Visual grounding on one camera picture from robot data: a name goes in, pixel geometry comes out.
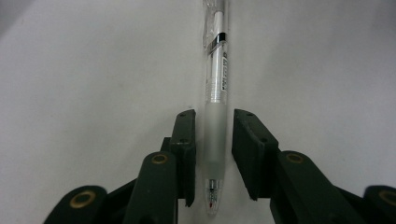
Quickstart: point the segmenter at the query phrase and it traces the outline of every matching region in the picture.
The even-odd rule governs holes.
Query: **pen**
[[[207,52],[204,158],[206,210],[215,215],[224,179],[227,121],[227,0],[204,0]]]

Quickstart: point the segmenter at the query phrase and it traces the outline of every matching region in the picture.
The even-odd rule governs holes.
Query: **gray background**
[[[134,179],[190,108],[197,190],[179,223],[274,222],[232,159],[234,108],[336,186],[396,186],[395,15],[393,0],[231,0],[225,188],[210,219],[202,2],[0,0],[0,222],[41,223],[71,189]]]

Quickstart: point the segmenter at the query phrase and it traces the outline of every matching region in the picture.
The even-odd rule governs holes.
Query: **brass screw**
[[[396,206],[396,192],[384,189],[381,190],[378,195],[386,203]]]
[[[301,157],[298,154],[295,153],[290,153],[288,155],[286,155],[286,158],[288,159],[288,161],[293,162],[293,163],[303,163],[304,158]]]
[[[168,157],[163,155],[163,154],[158,154],[155,155],[152,159],[151,162],[154,164],[164,164],[168,161]]]
[[[90,203],[92,203],[96,198],[95,192],[92,190],[84,190],[81,193],[77,194],[70,201],[70,207],[72,208],[83,208]]]

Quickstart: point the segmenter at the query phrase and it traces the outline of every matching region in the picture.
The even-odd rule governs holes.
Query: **white pen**
[[[224,179],[227,121],[227,0],[204,0],[207,52],[203,178],[207,213],[215,215]]]

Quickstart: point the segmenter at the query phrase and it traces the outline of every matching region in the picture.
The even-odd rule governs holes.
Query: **black band on pen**
[[[216,38],[212,41],[212,43],[210,43],[210,45],[209,45],[209,49],[210,49],[209,53],[211,53],[220,42],[226,41],[226,38],[227,38],[227,34],[226,33],[219,33],[216,36]]]

